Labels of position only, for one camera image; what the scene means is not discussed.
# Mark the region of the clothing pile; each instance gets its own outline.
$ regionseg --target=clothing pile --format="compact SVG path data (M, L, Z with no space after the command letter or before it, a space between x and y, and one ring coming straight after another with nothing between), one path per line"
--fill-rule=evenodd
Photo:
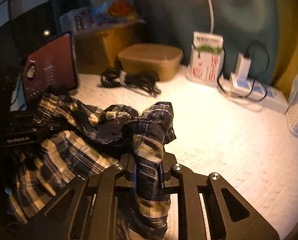
M62 118L73 128L41 143L34 168L25 164L16 174L10 204L26 223L76 175L92 176L118 163L124 153L135 156L133 192L118 211L118 239L163 239L170 196L161 190L164 145L176 136L173 109L158 102L139 114L125 105L105 110L69 96L46 94L34 118L37 124Z

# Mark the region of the yellow wall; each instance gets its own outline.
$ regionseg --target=yellow wall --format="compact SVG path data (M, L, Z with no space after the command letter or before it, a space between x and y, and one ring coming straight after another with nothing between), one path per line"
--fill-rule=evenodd
M278 0L280 36L272 84L288 98L298 74L298 2Z

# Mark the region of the brown plastic container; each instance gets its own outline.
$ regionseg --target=brown plastic container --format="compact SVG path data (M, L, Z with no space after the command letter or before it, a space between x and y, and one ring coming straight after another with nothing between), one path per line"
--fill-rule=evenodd
M159 44L135 44L118 54L128 74L152 69L157 72L160 81L168 81L175 76L182 58L181 49Z

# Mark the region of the black cable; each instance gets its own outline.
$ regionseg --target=black cable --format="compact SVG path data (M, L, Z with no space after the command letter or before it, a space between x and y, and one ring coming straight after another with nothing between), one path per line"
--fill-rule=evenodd
M19 84L18 84L18 89L17 89L17 94L16 94L16 98L12 101L12 103L10 104L11 106L17 101L18 95L19 95L19 90L20 90L20 83L21 80L19 80Z
M22 110L22 108L25 106L25 104L22 104L22 106L19 107L19 110Z
M102 86L105 88L122 87L123 85L120 83L121 71L107 68L101 75ZM153 70L142 70L134 75L127 74L124 79L124 83L129 88L139 88L154 97L161 93L161 90L156 86L159 77Z
M221 72L220 72L220 74L219 74L219 76L218 76L218 78L217 78L217 84L218 84L218 87L220 88L220 90L221 90L223 93L225 93L226 95L229 95L229 96L232 97L232 98L245 98L245 99L250 100L251 102L259 103L259 102L261 102L262 100L264 100L264 99L266 98L267 94L268 94L267 88L266 88L266 86L265 86L263 83L261 83L260 81L258 81L258 82L262 85L262 87L264 88L264 90L265 90L265 95L263 96L263 98L261 98L260 100L253 100L253 99L249 98L249 96L250 96L250 95L252 94L252 92L253 92L253 89L254 89L255 83L256 83L256 81L257 81L257 78L258 78L259 76L261 76L262 74L264 74L264 73L268 70L269 63L270 63L270 56L269 56L269 52L268 52L266 46L265 46L263 43L261 43L260 41L251 41L251 42L248 44L247 49L246 49L246 51L245 51L245 53L244 53L244 55L243 55L245 58L249 58L249 57L250 57L250 48L251 48L252 46L254 46L254 45L258 45L258 46L260 46L260 47L265 51L265 53L267 54L268 62L267 62L267 65L266 65L266 67L265 67L265 70L262 71L261 73L259 73L259 74L253 79L253 82L252 82L252 86L251 86L251 90L250 90L250 92L249 92L247 95L244 95L244 96L232 96L230 93L228 93L227 91L225 91L224 88L222 87L222 85L220 84L220 82L219 82L219 78L220 78L220 76L223 74L223 72L224 72L224 68L225 68L225 58L226 58L225 47L223 48L223 49L224 49L224 64L223 64L222 70L221 70Z
M10 0L7 0L7 5L8 5L8 21L10 22L10 29L11 29L11 36L13 38L12 35L12 26L11 26L11 8L10 8Z

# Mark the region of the metal screw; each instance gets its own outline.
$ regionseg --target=metal screw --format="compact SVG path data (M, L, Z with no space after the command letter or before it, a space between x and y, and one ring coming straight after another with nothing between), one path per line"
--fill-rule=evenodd
M213 180L218 180L221 178L221 176L218 173L214 172L210 174L210 178L212 178Z
M172 165L172 168L176 171L180 171L183 169L183 166L179 163L176 163L176 164Z
M117 171L121 171L122 169L124 169L124 165L123 164L120 164L120 163L117 163L114 165L114 169L117 170Z

